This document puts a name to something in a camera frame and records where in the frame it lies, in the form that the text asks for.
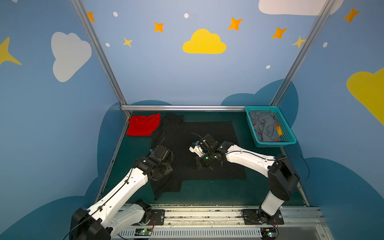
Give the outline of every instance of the plastic basket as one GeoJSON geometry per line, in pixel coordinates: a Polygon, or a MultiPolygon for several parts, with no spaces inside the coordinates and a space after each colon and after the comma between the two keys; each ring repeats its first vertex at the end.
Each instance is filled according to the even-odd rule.
{"type": "Polygon", "coordinates": [[[278,107],[252,106],[252,107],[246,107],[245,111],[247,113],[248,125],[249,125],[249,128],[251,129],[252,137],[253,137],[253,140],[255,141],[256,147],[284,147],[286,145],[296,143],[296,138],[293,135],[292,130],[288,126],[287,122],[285,121],[278,107]],[[249,113],[252,111],[261,111],[261,112],[272,111],[275,113],[276,120],[280,123],[280,128],[281,128],[281,131],[283,132],[283,135],[279,137],[280,142],[260,142],[259,141],[255,132],[255,129],[253,128],[251,117],[249,116],[249,113]]]}

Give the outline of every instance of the red garment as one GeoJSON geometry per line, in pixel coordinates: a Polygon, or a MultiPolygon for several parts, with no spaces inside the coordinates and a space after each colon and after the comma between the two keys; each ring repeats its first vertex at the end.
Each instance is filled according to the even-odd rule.
{"type": "Polygon", "coordinates": [[[150,136],[159,126],[160,113],[150,116],[134,115],[129,120],[127,135],[130,136],[150,136]]]}

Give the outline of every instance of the yellow star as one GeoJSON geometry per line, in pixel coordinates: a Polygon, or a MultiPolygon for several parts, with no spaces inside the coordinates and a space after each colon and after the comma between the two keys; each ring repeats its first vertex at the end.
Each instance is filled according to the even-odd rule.
{"type": "Polygon", "coordinates": [[[8,45],[9,45],[9,37],[6,38],[2,44],[0,44],[0,65],[5,61],[10,61],[10,62],[21,65],[19,61],[17,61],[14,57],[12,57],[9,54],[8,45]]]}
{"type": "Polygon", "coordinates": [[[95,22],[95,19],[93,18],[93,12],[88,13],[89,20],[95,22]]]}
{"type": "Polygon", "coordinates": [[[163,25],[164,25],[164,23],[156,23],[155,22],[155,31],[161,31],[163,33],[163,25]]]}
{"type": "Polygon", "coordinates": [[[352,22],[352,19],[359,14],[360,12],[355,11],[353,8],[349,12],[349,14],[343,19],[343,20],[348,20],[349,23],[352,22]]]}
{"type": "Polygon", "coordinates": [[[125,43],[123,45],[129,45],[132,48],[132,46],[131,46],[132,40],[128,41],[125,38],[124,38],[124,40],[125,40],[125,43]]]}
{"type": "Polygon", "coordinates": [[[293,45],[297,45],[297,46],[300,48],[300,47],[301,47],[301,44],[302,44],[304,41],[305,41],[305,39],[301,40],[301,36],[299,36],[299,40],[298,40],[296,43],[292,44],[292,46],[293,46],[293,45]]]}
{"type": "Polygon", "coordinates": [[[243,21],[243,20],[242,19],[236,20],[236,19],[232,18],[232,22],[231,22],[231,25],[229,26],[228,30],[236,29],[238,31],[239,30],[239,24],[241,23],[241,21],[243,21]]]}
{"type": "Polygon", "coordinates": [[[280,29],[280,28],[277,28],[276,29],[276,33],[275,35],[272,36],[272,38],[280,38],[283,36],[283,33],[287,30],[288,28],[286,29],[280,29]]]}

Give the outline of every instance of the work surface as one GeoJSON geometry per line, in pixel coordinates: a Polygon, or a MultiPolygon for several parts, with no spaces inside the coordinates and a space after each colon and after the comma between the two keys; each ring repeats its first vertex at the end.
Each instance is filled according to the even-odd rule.
{"type": "MultiPolygon", "coordinates": [[[[157,112],[134,112],[134,115],[155,113],[157,112]]],[[[232,121],[240,147],[265,155],[278,156],[281,154],[279,148],[257,148],[255,146],[247,124],[246,113],[174,113],[184,115],[185,122],[232,121]]],[[[148,154],[151,141],[151,136],[124,136],[103,196],[123,179],[137,158],[148,154]]],[[[142,199],[149,204],[260,205],[269,191],[268,179],[249,168],[245,168],[245,173],[247,179],[185,180],[182,182],[180,192],[164,192],[158,200],[154,200],[154,193],[150,184],[147,183],[128,202],[132,203],[142,199]]],[[[303,198],[299,191],[296,191],[291,200],[285,202],[284,205],[303,206],[303,198]]]]}

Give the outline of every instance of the gray garment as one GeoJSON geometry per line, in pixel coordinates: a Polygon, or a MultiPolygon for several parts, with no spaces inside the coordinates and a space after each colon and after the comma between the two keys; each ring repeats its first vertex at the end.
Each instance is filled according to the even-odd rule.
{"type": "Polygon", "coordinates": [[[276,120],[274,112],[252,111],[249,113],[249,116],[254,124],[253,128],[260,142],[277,141],[279,133],[275,125],[280,126],[280,123],[276,120]]]}

